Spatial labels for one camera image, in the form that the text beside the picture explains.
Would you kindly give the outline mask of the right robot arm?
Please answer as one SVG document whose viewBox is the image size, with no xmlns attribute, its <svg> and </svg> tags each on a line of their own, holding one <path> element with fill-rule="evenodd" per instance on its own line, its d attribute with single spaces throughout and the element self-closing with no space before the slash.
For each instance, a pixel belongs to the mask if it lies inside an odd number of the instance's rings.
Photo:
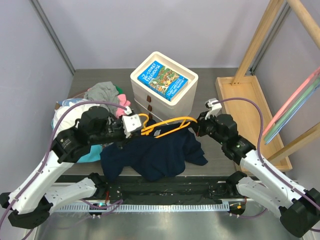
<svg viewBox="0 0 320 240">
<path fill-rule="evenodd" d="M 278 218 L 297 238 L 303 237 L 320 220 L 320 193 L 291 180 L 247 139 L 239 135 L 237 123 L 229 114 L 206 118 L 203 112 L 191 127 L 198 137 L 209 136 L 221 144 L 224 155 L 259 179 L 254 181 L 241 171 L 228 178 L 226 193 L 233 198 L 248 197 Z"/>
</svg>

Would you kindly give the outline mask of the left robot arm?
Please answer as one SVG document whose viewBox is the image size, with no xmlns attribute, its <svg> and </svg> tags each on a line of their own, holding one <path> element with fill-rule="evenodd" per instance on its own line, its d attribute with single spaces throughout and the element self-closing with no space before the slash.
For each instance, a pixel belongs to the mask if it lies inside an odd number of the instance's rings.
<svg viewBox="0 0 320 240">
<path fill-rule="evenodd" d="M 107 184 L 98 173 L 91 173 L 60 190 L 49 189 L 66 170 L 88 154 L 93 145 L 124 143 L 142 127 L 139 115 L 130 108 L 124 116 L 116 118 L 102 106 L 90 107 L 71 128 L 53 135 L 43 160 L 15 191 L 1 193 L 4 216 L 13 227 L 31 230 L 65 205 L 86 198 L 102 199 Z"/>
</svg>

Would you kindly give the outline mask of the yellow hanger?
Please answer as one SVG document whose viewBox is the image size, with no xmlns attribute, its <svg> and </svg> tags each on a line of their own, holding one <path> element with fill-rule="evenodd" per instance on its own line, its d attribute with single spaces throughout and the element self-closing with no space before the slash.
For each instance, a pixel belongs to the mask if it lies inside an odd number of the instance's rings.
<svg viewBox="0 0 320 240">
<path fill-rule="evenodd" d="M 136 137 L 153 138 L 156 140 L 182 141 L 189 139 L 192 133 L 190 128 L 198 127 L 199 121 L 190 116 L 174 117 L 163 121 L 154 121 L 151 114 L 139 113 L 139 117 L 144 117 L 142 129 L 138 131 Z"/>
</svg>

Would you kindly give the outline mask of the navy blue t shirt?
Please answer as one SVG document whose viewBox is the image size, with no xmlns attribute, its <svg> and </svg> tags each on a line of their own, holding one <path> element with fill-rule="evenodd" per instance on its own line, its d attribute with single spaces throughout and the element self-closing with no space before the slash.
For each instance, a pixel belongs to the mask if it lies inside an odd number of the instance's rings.
<svg viewBox="0 0 320 240">
<path fill-rule="evenodd" d="M 197 166 L 208 163 L 201 143 L 193 133 L 182 141 L 138 137 L 123 149 L 113 143 L 100 154 L 103 174 L 111 181 L 115 181 L 125 167 L 133 168 L 148 181 L 175 177 L 184 172 L 186 162 Z"/>
</svg>

